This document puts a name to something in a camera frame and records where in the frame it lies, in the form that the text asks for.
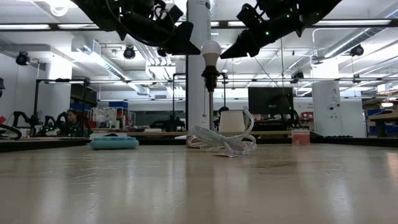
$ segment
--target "ceiling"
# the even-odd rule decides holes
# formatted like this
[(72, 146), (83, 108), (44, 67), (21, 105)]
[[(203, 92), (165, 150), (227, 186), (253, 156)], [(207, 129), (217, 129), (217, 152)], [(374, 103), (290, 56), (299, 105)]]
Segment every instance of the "ceiling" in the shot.
[[(254, 5), (255, 0), (249, 0), (248, 3)], [(213, 20), (235, 21), (236, 14), (240, 11), (242, 0), (216, 0), (216, 9)], [(327, 19), (367, 19), (377, 18), (382, 11), (396, 4), (396, 0), (342, 0), (342, 2), (326, 17)], [(85, 14), (79, 8), (70, 8), (65, 16), (55, 17), (51, 14), (49, 5), (45, 2), (27, 2), (18, 0), (0, 1), (0, 23), (41, 23), (41, 22), (90, 22)], [(233, 78), (278, 78), (282, 72), (290, 74), (294, 68), (287, 70), (292, 64), (299, 60), (303, 55), (309, 53), (312, 49), (326, 49), (337, 43), (356, 29), (334, 29), (322, 30), (306, 29), (301, 38), (296, 34), (290, 34), (277, 42), (267, 45), (261, 50), (256, 58), (242, 58), (241, 62), (234, 64), (230, 60), (220, 60), (218, 70), (228, 70), (229, 77)], [(222, 48), (226, 49), (233, 44), (240, 29), (220, 29), (212, 30), (213, 40), (219, 42)], [(108, 79), (109, 74), (106, 70), (93, 62), (84, 61), (76, 52), (71, 52), (71, 42), (76, 36), (83, 35), (89, 39), (97, 40), (101, 46), (101, 54), (112, 61), (115, 66), (124, 70), (129, 77), (133, 79), (148, 79), (146, 73), (147, 61), (139, 53), (133, 60), (125, 60), (123, 51), (130, 40), (120, 41), (115, 32), (85, 31), (85, 32), (0, 32), (0, 43), (2, 44), (47, 44), (57, 51), (71, 58), (74, 63), (74, 77), (90, 77), (92, 80)], [(378, 49), (394, 43), (398, 36), (398, 29), (386, 29), (378, 35), (371, 37), (362, 43), (365, 54), (362, 57), (354, 58), (354, 66), (351, 66), (351, 57), (338, 56), (336, 61), (339, 66), (341, 77), (352, 76), (354, 71), (365, 68), (377, 68), (380, 62), (393, 58), (397, 55), (398, 44), (392, 44), (390, 47), (377, 52)], [(35, 55), (41, 60), (47, 55)], [(184, 60), (183, 57), (171, 57), (171, 61)], [(306, 77), (312, 77), (313, 68), (308, 63), (300, 68)], [(396, 77), (398, 72), (398, 63), (391, 63), (377, 72), (368, 75), (372, 77), (383, 77), (389, 75)], [(363, 90), (370, 90), (380, 84), (380, 82), (362, 83)], [(269, 83), (230, 83), (228, 88), (245, 88), (247, 86), (274, 85)], [(341, 83), (341, 86), (350, 87), (352, 83)], [(131, 90), (128, 86), (108, 85), (101, 88), (103, 91), (126, 91)], [(159, 90), (162, 87), (153, 86), (153, 89)]]

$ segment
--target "computer monitor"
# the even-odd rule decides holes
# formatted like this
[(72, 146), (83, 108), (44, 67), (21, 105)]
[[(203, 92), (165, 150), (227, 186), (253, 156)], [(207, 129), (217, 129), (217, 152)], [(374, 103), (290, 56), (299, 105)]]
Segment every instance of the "computer monitor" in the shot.
[(249, 111), (252, 114), (292, 114), (293, 88), (249, 87)]

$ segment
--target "white light bulb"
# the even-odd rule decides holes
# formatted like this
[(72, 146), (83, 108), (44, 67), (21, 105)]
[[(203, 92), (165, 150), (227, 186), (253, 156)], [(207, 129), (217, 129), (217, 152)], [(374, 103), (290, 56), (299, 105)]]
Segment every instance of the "white light bulb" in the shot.
[(221, 46), (214, 40), (207, 40), (201, 47), (201, 54), (206, 66), (215, 67), (221, 54)]
[(387, 108), (387, 107), (394, 106), (394, 104), (391, 102), (383, 102), (383, 103), (381, 103), (381, 106), (384, 108)]

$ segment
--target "coiled white cable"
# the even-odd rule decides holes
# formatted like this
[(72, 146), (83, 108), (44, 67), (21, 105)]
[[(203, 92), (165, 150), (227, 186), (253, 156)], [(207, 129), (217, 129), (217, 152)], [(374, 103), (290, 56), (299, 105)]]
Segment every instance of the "coiled white cable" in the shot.
[(188, 140), (188, 144), (192, 147), (206, 149), (207, 151), (217, 151), (225, 147), (224, 153), (227, 155), (245, 156), (250, 154), (251, 151), (257, 148), (256, 138), (249, 134), (254, 126), (254, 118), (247, 106), (244, 106), (243, 110), (246, 114), (246, 130), (243, 134), (226, 137), (209, 129), (194, 126), (190, 131), (192, 137)]

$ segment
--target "blue case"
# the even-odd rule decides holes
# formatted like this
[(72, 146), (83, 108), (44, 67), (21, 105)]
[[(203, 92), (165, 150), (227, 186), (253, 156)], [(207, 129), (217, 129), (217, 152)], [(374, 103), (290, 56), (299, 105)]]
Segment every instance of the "blue case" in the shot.
[(94, 138), (90, 146), (99, 149), (135, 149), (139, 145), (137, 139), (132, 137), (101, 137)]

